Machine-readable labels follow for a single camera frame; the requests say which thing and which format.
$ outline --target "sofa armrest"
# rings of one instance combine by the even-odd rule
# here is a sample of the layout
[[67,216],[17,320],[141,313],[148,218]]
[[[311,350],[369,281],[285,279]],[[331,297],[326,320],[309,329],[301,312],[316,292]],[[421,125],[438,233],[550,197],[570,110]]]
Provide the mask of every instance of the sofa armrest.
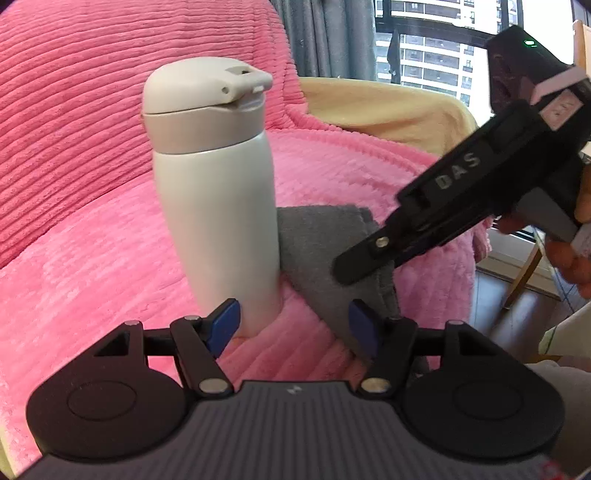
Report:
[[456,98],[367,80],[300,77],[308,112],[344,130],[432,153],[450,151],[478,125]]

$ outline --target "pink plush fabric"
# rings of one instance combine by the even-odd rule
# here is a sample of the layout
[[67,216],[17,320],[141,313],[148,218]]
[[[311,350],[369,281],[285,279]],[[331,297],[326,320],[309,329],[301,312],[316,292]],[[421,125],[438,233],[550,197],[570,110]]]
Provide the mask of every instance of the pink plush fabric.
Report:
[[[207,313],[191,299],[152,186],[139,109],[155,68],[232,56],[273,74],[267,128],[281,206],[356,203],[380,221],[435,160],[306,115],[268,0],[17,0],[1,20],[0,419],[18,471],[38,456],[24,407],[43,379],[125,320],[151,328]],[[429,327],[468,316],[485,229],[397,270],[405,315]],[[287,283],[284,295],[270,327],[226,350],[232,381],[357,381],[363,366]]]

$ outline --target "gray towel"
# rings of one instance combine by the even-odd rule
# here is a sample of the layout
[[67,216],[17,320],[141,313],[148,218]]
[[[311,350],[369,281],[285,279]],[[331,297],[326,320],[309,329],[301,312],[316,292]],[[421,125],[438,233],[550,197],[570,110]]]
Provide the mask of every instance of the gray towel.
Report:
[[349,303],[363,300],[383,317],[400,317],[393,264],[344,287],[332,277],[335,257],[378,229],[371,212],[355,205],[306,206],[278,209],[281,269],[295,290],[333,333],[364,361],[349,330]]

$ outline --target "building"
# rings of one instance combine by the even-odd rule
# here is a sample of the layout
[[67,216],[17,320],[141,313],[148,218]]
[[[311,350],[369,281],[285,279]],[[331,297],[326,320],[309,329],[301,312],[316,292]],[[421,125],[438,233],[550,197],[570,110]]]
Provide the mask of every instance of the building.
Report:
[[[509,23],[518,23],[517,0],[508,0]],[[501,0],[391,1],[393,17],[422,18],[496,34],[502,28]],[[376,16],[382,16],[376,0]],[[378,33],[378,79],[391,82],[387,54],[391,34]],[[479,124],[491,117],[486,51],[470,45],[417,35],[400,35],[400,83],[452,95],[461,100]]]

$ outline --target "gray ridged surface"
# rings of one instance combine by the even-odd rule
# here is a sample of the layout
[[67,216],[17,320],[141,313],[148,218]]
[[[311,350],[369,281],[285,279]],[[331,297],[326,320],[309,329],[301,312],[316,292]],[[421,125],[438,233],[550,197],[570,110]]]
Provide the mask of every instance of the gray ridged surface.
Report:
[[479,466],[445,458],[408,434],[389,405],[360,400],[341,382],[246,382],[228,400],[202,403],[149,454],[107,465],[48,456],[20,478],[539,480],[546,462]]

